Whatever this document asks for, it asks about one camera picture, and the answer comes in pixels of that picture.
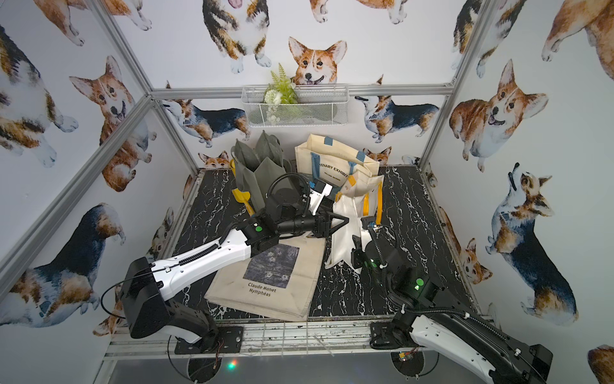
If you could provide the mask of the white bag with yellow handles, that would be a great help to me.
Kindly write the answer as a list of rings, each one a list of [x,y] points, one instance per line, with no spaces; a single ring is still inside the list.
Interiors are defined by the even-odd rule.
[[[352,260],[352,250],[362,249],[369,241],[368,234],[363,234],[361,219],[374,216],[377,225],[382,223],[384,180],[383,175],[367,176],[356,172],[337,193],[333,212],[347,217],[349,222],[332,234],[326,269],[345,262],[354,272],[361,273],[362,265]]]

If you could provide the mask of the cream canvas bag with print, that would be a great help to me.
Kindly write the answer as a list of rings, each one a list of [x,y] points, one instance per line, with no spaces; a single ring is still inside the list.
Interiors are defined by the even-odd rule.
[[[289,322],[307,320],[326,249],[324,238],[280,243],[220,269],[206,291],[212,304]]]

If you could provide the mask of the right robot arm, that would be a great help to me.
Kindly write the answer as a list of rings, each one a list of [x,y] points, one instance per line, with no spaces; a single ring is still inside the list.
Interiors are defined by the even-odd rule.
[[[374,217],[361,219],[353,261],[399,306],[387,333],[396,347],[427,347],[486,383],[545,383],[553,361],[546,347],[528,345],[484,320],[448,288],[410,267]]]

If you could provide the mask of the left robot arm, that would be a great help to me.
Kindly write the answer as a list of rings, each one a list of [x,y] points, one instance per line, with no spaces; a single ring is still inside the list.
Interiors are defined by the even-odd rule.
[[[283,238],[334,234],[349,220],[320,211],[332,190],[321,180],[310,182],[299,173],[283,174],[266,192],[264,208],[242,222],[232,222],[220,238],[157,262],[150,263],[145,257],[131,262],[126,278],[118,283],[130,337],[144,339],[164,333],[209,349],[218,335],[214,320],[176,301],[175,295],[224,267],[268,251]]]

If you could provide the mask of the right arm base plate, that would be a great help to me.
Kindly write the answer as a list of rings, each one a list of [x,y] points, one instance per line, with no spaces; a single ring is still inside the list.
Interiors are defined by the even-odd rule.
[[[369,346],[374,350],[401,350],[418,347],[412,339],[412,326],[398,321],[370,323]]]

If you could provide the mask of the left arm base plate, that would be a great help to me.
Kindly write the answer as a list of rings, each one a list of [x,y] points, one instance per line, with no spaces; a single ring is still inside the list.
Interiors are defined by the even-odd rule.
[[[222,326],[192,344],[178,339],[174,353],[176,355],[236,354],[241,350],[244,330],[243,326]]]

